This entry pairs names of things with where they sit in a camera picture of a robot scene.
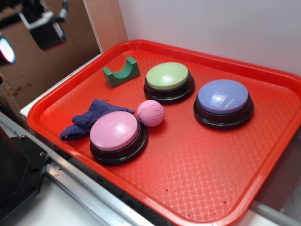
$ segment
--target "crumpled cloth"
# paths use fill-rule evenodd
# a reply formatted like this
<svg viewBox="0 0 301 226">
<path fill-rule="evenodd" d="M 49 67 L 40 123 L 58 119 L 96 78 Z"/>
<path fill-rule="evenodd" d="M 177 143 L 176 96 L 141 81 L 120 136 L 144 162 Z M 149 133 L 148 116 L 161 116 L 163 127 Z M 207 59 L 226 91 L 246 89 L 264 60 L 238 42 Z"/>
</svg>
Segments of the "crumpled cloth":
<svg viewBox="0 0 301 226">
<path fill-rule="evenodd" d="M 80 139 L 89 136 L 93 124 L 102 116 L 116 111 L 125 111 L 134 114 L 135 111 L 125 107 L 111 105 L 104 100 L 95 99 L 89 107 L 89 110 L 81 115 L 75 115 L 72 118 L 74 125 L 68 126 L 59 137 L 63 141 Z"/>
</svg>

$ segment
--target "plastic tray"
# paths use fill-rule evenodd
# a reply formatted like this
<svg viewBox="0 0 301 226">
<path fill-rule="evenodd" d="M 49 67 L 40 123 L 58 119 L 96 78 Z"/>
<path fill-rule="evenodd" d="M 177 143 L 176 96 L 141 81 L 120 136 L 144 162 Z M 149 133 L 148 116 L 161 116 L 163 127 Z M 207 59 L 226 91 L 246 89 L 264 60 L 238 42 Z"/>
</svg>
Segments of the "plastic tray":
<svg viewBox="0 0 301 226">
<path fill-rule="evenodd" d="M 140 76 L 111 88 L 102 69 L 117 72 L 134 58 Z M 166 105 L 166 118 L 148 128 L 149 142 L 135 160 L 121 166 L 97 163 L 89 138 L 63 142 L 59 134 L 95 98 L 136 110 L 146 100 L 146 73 L 163 62 L 186 65 L 196 89 Z M 244 84 L 254 114 L 243 127 L 218 131 L 200 125 L 193 103 L 199 89 L 216 79 Z M 77 72 L 30 110 L 29 126 L 175 225 L 228 225 L 248 209 L 301 121 L 298 76 L 145 40 L 122 43 Z"/>
</svg>

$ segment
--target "white wall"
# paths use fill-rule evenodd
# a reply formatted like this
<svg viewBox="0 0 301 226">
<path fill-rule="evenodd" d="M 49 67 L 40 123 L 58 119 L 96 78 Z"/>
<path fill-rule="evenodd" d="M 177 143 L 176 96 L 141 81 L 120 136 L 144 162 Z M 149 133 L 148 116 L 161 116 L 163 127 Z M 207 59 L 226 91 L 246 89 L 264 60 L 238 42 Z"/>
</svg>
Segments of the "white wall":
<svg viewBox="0 0 301 226">
<path fill-rule="evenodd" d="M 300 0 L 119 0 L 146 39 L 301 76 Z"/>
</svg>

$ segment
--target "white surface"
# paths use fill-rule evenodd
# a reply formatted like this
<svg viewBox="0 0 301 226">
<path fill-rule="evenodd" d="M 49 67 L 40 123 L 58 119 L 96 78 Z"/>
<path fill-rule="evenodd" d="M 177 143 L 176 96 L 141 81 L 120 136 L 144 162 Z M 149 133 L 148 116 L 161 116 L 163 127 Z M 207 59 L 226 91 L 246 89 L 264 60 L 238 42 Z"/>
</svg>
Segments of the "white surface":
<svg viewBox="0 0 301 226">
<path fill-rule="evenodd" d="M 87 210 L 48 177 L 40 194 L 1 226 L 101 226 Z M 276 226 L 248 210 L 233 226 Z"/>
<path fill-rule="evenodd" d="M 299 0 L 119 0 L 127 36 L 301 76 Z"/>
</svg>

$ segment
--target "pink ball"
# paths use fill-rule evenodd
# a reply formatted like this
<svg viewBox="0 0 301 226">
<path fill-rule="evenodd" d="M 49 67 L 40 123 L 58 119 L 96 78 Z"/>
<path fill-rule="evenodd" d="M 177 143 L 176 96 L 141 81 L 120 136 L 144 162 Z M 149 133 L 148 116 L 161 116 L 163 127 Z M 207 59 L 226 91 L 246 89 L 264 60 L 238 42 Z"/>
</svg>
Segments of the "pink ball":
<svg viewBox="0 0 301 226">
<path fill-rule="evenodd" d="M 145 126 L 155 127 L 164 120 L 165 110 L 159 102 L 146 100 L 139 105 L 137 115 Z"/>
</svg>

